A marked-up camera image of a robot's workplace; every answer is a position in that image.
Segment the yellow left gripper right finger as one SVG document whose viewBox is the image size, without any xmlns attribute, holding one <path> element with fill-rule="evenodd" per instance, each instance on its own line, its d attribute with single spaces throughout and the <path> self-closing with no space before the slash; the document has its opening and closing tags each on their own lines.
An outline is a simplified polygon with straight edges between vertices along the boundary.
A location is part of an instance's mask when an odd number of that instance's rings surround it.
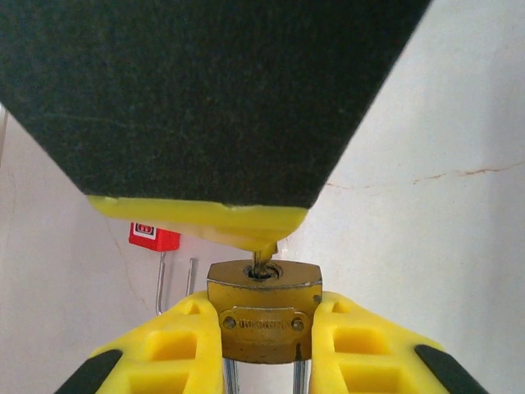
<svg viewBox="0 0 525 394">
<path fill-rule="evenodd" d="M 312 328 L 311 393 L 483 393 L 439 343 L 326 291 Z"/>
</svg>

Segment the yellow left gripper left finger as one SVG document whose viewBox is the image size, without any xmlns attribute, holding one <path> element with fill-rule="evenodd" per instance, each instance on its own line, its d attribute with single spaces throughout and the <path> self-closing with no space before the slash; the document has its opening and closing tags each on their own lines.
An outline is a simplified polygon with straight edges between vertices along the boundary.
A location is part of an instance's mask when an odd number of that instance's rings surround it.
<svg viewBox="0 0 525 394">
<path fill-rule="evenodd" d="M 221 330 L 205 291 L 96 349 L 58 393 L 223 393 Z"/>
</svg>

